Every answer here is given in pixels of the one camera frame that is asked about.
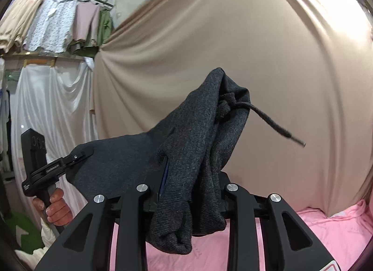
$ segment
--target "pink fabric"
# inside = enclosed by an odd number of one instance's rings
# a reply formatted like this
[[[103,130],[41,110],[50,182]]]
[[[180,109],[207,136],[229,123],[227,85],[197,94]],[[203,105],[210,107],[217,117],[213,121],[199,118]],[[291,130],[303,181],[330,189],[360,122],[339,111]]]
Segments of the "pink fabric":
[[[373,215],[373,191],[372,191],[372,194],[370,195],[369,211],[370,211],[370,214]]]
[[[73,39],[85,41],[89,30],[91,40],[97,41],[97,28],[100,18],[100,6],[94,3],[79,3],[76,7],[76,14],[73,26]]]
[[[298,215],[311,228],[339,264],[347,271],[360,256],[373,235],[373,218],[364,200],[327,218],[318,209],[305,209]],[[260,223],[257,220],[259,267],[265,271]],[[118,225],[114,227],[110,271],[115,270]],[[149,271],[226,271],[228,261],[229,226],[224,231],[192,239],[188,255],[163,253],[146,245]]]

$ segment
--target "human hand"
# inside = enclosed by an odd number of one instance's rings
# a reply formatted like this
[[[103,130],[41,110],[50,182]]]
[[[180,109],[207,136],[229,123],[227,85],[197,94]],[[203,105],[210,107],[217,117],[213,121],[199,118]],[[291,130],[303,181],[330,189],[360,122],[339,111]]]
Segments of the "human hand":
[[[48,222],[53,223],[55,226],[64,226],[72,221],[72,212],[63,199],[62,189],[56,188],[49,200],[51,205],[45,211],[48,216]],[[40,215],[42,215],[45,209],[44,202],[39,198],[34,198],[32,204]]]

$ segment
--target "silver screw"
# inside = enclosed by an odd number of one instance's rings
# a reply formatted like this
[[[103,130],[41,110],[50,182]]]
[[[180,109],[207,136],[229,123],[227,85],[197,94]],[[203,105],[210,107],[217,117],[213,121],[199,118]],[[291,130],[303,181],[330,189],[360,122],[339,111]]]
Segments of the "silver screw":
[[[136,187],[136,190],[139,192],[145,192],[146,190],[148,190],[148,186],[145,184],[140,184]]]
[[[99,195],[96,195],[93,200],[95,201],[95,203],[102,203],[104,199],[105,199],[105,196],[99,194]]]
[[[236,184],[228,184],[227,185],[227,189],[229,191],[237,191],[238,190],[238,186]]]
[[[271,194],[270,199],[271,199],[271,201],[278,203],[281,200],[281,196],[279,196],[276,193],[273,193],[273,194]]]

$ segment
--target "drawstring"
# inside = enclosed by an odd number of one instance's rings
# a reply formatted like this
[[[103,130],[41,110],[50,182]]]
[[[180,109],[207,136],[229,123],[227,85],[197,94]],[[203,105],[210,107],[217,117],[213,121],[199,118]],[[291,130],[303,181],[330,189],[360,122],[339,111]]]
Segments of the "drawstring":
[[[257,115],[259,115],[267,124],[269,124],[276,132],[281,134],[282,136],[286,137],[287,139],[291,139],[292,141],[295,141],[299,145],[305,147],[305,142],[297,139],[288,130],[285,130],[283,127],[279,126],[274,122],[272,118],[270,118],[266,113],[262,112],[259,110],[257,107],[250,103],[245,103],[245,102],[237,102],[235,103],[235,107],[241,107],[245,109],[251,109],[253,110]]]

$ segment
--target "dark gray sweater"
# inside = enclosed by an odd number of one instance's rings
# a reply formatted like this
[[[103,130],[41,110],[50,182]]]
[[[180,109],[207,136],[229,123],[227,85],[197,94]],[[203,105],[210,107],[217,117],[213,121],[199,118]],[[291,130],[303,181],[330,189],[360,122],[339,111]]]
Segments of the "dark gray sweater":
[[[87,200],[97,194],[120,196],[158,170],[166,155],[167,182],[147,240],[161,251],[188,254],[192,233],[211,234],[226,226],[219,213],[218,173],[229,160],[250,109],[292,138],[250,104],[247,89],[217,68],[150,131],[77,146],[72,155],[86,145],[94,147],[94,154],[69,173],[68,180]]]

